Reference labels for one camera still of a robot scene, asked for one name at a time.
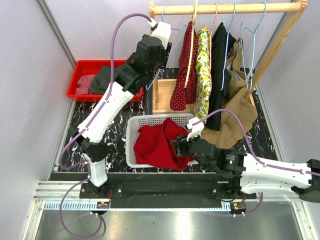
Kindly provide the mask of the red skirt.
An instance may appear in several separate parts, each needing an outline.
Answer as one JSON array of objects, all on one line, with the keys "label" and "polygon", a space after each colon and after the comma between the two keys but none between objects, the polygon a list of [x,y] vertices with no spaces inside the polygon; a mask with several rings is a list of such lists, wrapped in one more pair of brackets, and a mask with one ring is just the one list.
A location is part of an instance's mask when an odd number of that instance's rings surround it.
[{"label": "red skirt", "polygon": [[161,124],[144,125],[138,130],[138,137],[133,146],[136,163],[162,169],[184,171],[192,156],[178,156],[172,143],[179,135],[186,135],[187,130],[178,126],[171,118]]}]

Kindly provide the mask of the light blue wire hanger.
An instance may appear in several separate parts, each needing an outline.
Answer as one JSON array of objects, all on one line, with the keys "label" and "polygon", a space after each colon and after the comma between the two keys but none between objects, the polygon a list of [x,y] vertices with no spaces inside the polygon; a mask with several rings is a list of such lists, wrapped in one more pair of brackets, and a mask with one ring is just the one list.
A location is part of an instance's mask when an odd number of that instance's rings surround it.
[{"label": "light blue wire hanger", "polygon": [[150,18],[151,23],[154,24],[154,27],[155,27],[155,30],[153,30],[153,32],[151,33],[151,36],[160,39],[162,42],[162,45],[166,47],[166,50],[169,49],[168,43],[169,43],[169,38],[171,36],[172,31],[182,32],[187,29],[186,24],[182,25],[180,28],[177,28],[177,27],[172,27],[170,24],[164,21],[164,12],[168,6],[169,5],[166,4],[163,7],[163,10],[161,12],[161,21],[156,22],[153,17]]}]

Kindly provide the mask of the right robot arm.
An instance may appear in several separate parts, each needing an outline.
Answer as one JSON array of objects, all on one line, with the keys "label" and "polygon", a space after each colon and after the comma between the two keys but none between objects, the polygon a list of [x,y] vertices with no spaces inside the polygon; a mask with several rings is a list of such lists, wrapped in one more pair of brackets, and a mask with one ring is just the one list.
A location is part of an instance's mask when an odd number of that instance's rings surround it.
[{"label": "right robot arm", "polygon": [[209,171],[230,179],[228,195],[272,193],[297,196],[300,200],[319,203],[320,162],[292,163],[258,158],[253,154],[217,148],[200,136],[179,135],[171,141],[179,157],[192,157]]}]

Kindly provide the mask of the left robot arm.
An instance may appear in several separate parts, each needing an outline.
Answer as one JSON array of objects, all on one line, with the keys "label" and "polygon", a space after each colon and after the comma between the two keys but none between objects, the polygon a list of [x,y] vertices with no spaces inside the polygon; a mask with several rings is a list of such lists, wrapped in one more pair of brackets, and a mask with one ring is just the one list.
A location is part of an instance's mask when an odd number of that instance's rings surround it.
[{"label": "left robot arm", "polygon": [[113,71],[113,83],[108,85],[94,110],[78,127],[68,130],[84,153],[90,192],[97,198],[108,193],[105,164],[109,149],[103,135],[123,106],[166,66],[172,48],[169,39],[156,32],[143,35],[135,52]]}]

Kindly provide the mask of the wooden hanger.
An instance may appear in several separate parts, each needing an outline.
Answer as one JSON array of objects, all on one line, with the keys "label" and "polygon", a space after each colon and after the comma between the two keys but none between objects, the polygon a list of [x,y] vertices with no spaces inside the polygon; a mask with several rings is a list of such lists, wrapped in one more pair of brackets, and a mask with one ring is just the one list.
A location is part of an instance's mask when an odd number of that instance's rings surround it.
[{"label": "wooden hanger", "polygon": [[195,0],[194,8],[193,8],[193,16],[192,16],[189,59],[188,59],[187,72],[186,72],[186,77],[185,77],[185,82],[184,82],[184,88],[187,88],[187,86],[188,86],[188,81],[189,81],[189,76],[190,76],[190,71],[191,71],[191,64],[192,64],[192,59],[193,59],[193,48],[194,48],[194,32],[195,32],[197,11],[198,11],[198,0]]}]

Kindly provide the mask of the red polka dot garment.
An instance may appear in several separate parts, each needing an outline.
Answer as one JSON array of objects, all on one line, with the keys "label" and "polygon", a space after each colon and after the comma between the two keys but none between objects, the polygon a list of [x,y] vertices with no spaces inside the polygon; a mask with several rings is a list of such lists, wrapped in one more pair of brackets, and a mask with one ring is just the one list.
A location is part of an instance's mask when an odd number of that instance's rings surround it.
[{"label": "red polka dot garment", "polygon": [[169,107],[173,111],[184,111],[187,105],[196,102],[197,74],[195,70],[198,37],[190,21],[184,34],[182,49],[178,60],[178,75],[170,98]]}]

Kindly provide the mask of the tan garment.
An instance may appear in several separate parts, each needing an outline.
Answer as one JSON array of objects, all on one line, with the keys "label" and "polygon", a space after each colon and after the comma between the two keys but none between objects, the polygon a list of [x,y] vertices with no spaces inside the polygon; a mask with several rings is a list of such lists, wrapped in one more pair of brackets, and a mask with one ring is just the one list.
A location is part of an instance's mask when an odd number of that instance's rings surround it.
[{"label": "tan garment", "polygon": [[[248,132],[258,117],[256,107],[245,99],[247,85],[245,73],[241,71],[242,63],[241,39],[233,44],[226,60],[224,85],[228,87],[226,96],[222,98],[222,108],[232,111],[240,120],[245,132]],[[221,114],[220,130],[215,131],[205,127],[201,137],[220,149],[230,149],[244,137],[242,130],[230,113]]]}]

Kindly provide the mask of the yellow floral garment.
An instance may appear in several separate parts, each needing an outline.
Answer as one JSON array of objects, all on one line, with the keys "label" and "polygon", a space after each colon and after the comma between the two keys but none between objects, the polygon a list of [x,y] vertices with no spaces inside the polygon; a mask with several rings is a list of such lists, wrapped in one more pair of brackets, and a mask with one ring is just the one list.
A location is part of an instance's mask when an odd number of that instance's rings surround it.
[{"label": "yellow floral garment", "polygon": [[200,120],[209,112],[209,100],[212,89],[210,73],[210,33],[206,26],[197,32],[198,44],[195,59],[196,100],[194,114]]}]

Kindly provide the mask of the white plastic basket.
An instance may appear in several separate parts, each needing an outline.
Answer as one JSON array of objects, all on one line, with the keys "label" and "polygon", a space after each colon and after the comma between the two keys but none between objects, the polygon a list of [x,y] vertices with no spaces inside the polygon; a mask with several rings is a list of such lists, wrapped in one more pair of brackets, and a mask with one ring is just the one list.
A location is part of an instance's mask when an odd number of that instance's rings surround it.
[{"label": "white plastic basket", "polygon": [[172,119],[178,126],[185,127],[189,123],[189,120],[194,117],[195,115],[193,113],[187,112],[138,115],[131,117],[127,122],[126,128],[125,156],[127,165],[131,168],[154,168],[154,166],[149,164],[137,164],[134,145],[140,135],[138,130],[141,127],[145,125],[156,126],[162,124],[167,118]]}]

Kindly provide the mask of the black garment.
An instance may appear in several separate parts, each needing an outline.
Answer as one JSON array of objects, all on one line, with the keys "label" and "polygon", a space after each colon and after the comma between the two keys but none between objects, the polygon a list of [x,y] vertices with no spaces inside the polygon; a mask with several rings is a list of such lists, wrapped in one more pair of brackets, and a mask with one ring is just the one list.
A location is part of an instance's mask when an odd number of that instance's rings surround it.
[{"label": "black garment", "polygon": [[220,23],[211,38],[211,93],[209,97],[209,110],[212,113],[221,109],[225,100],[231,76],[225,72],[225,58],[228,56],[236,39],[228,34],[226,27]]}]

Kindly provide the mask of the dark striped shirt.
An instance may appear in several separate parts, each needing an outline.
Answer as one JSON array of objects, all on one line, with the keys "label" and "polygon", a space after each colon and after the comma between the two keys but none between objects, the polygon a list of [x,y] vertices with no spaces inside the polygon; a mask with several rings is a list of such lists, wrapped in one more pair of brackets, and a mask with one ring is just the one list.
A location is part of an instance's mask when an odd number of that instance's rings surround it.
[{"label": "dark striped shirt", "polygon": [[104,95],[111,81],[111,67],[103,65],[90,84],[90,93]]}]

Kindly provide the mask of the red plastic bin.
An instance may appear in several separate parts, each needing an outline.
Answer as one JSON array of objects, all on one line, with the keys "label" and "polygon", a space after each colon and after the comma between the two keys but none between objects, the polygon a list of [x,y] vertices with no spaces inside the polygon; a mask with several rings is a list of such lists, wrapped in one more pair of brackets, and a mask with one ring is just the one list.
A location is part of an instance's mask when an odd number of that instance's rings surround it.
[{"label": "red plastic bin", "polygon": [[104,95],[102,94],[87,94],[87,95],[77,95],[76,88],[79,86],[77,84],[78,80],[85,75],[96,75],[102,66],[111,67],[110,60],[79,60],[76,63],[75,70],[73,72],[72,78],[68,90],[66,92],[67,97],[73,99],[75,102],[98,102]]}]

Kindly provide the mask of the pink cloth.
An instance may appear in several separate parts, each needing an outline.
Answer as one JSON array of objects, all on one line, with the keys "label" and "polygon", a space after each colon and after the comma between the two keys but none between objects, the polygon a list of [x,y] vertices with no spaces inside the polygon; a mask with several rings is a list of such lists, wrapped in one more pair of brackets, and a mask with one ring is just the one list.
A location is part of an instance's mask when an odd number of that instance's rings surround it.
[{"label": "pink cloth", "polygon": [[84,75],[82,76],[77,84],[78,87],[75,90],[76,95],[90,95],[90,88],[91,88],[91,83],[93,82],[93,79],[96,75],[95,74],[89,74],[89,75]]}]

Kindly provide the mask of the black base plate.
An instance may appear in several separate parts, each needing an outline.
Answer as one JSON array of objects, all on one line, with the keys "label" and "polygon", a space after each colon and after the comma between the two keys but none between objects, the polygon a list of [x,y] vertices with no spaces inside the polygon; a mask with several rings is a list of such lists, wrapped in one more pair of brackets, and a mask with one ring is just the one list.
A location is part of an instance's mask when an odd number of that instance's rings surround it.
[{"label": "black base plate", "polygon": [[82,199],[130,206],[213,207],[214,203],[242,199],[241,192],[229,191],[231,180],[214,173],[110,173],[100,188],[81,183]]}]

